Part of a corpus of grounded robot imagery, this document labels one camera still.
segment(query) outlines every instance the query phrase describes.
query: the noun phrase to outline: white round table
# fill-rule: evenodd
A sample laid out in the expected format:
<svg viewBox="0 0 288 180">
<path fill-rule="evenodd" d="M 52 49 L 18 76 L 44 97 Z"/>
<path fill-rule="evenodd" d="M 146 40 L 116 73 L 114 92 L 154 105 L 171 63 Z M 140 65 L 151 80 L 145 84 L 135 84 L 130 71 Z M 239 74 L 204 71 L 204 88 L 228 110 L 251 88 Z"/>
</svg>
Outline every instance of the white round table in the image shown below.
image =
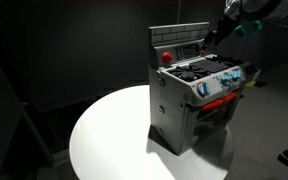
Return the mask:
<svg viewBox="0 0 288 180">
<path fill-rule="evenodd" d="M 148 138 L 149 86 L 111 93 L 76 123 L 70 158 L 80 180 L 220 180 L 232 163 L 226 127 L 177 156 Z"/>
</svg>

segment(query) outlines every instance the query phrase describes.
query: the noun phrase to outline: toy stove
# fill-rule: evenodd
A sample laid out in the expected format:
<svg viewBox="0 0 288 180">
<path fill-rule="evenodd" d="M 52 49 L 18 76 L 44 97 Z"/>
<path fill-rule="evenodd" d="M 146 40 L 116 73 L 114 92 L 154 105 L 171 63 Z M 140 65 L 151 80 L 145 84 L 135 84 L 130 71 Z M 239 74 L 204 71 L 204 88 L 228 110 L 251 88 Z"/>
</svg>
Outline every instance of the toy stove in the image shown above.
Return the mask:
<svg viewBox="0 0 288 180">
<path fill-rule="evenodd" d="M 151 124 L 178 155 L 231 119 L 254 65 L 200 56 L 208 23 L 150 28 Z"/>
</svg>

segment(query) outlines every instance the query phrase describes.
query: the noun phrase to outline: blue knob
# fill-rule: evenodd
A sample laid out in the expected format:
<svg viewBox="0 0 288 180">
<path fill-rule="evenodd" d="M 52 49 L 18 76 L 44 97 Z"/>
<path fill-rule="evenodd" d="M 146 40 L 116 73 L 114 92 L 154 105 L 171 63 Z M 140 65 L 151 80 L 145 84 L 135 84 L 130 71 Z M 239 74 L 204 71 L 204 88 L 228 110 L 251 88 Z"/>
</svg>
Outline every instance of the blue knob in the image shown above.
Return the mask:
<svg viewBox="0 0 288 180">
<path fill-rule="evenodd" d="M 232 80 L 236 82 L 241 78 L 241 70 L 233 70 L 231 75 L 232 75 Z"/>
<path fill-rule="evenodd" d="M 206 96 L 208 94 L 210 94 L 210 88 L 208 86 L 208 83 L 207 82 L 204 82 L 204 83 L 200 83 L 197 85 L 197 92 L 198 94 L 200 94 L 201 96 Z"/>
<path fill-rule="evenodd" d="M 231 75 L 226 75 L 224 74 L 222 77 L 221 77 L 221 83 L 224 85 L 224 86 L 229 86 L 231 85 L 232 83 L 232 76 Z"/>
</svg>

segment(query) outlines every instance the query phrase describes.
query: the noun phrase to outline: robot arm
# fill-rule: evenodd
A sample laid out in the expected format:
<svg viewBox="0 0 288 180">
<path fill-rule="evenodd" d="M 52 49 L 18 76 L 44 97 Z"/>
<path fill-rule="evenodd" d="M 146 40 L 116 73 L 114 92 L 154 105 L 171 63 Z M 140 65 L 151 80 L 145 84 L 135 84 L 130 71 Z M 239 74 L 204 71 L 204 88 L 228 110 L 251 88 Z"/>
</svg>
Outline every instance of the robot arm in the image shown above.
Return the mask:
<svg viewBox="0 0 288 180">
<path fill-rule="evenodd" d="M 217 29 L 204 39 L 202 50 L 209 45 L 218 45 L 239 26 L 240 21 L 281 19 L 288 15 L 288 0 L 226 0 L 224 15 Z"/>
</svg>

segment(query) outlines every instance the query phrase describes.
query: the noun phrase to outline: stove knob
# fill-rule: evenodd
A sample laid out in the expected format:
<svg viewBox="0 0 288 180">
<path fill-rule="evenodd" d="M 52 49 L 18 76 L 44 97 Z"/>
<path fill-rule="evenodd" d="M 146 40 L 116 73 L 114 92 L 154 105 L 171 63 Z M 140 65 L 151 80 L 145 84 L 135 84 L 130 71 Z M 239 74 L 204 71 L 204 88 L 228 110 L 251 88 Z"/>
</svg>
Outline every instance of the stove knob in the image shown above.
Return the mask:
<svg viewBox="0 0 288 180">
<path fill-rule="evenodd" d="M 239 79 L 241 79 L 241 70 L 233 70 L 231 75 L 232 75 L 232 80 L 234 82 L 237 82 Z"/>
<path fill-rule="evenodd" d="M 200 82 L 197 84 L 197 92 L 199 95 L 201 95 L 202 97 L 210 94 L 210 88 L 208 87 L 208 83 L 207 82 Z"/>
<path fill-rule="evenodd" d="M 224 74 L 222 77 L 221 77 L 221 83 L 224 85 L 224 86 L 229 86 L 231 85 L 232 83 L 232 76 L 231 75 L 226 75 Z"/>
<path fill-rule="evenodd" d="M 162 60 L 164 63 L 169 63 L 173 59 L 173 56 L 170 52 L 164 52 L 162 54 Z"/>
</svg>

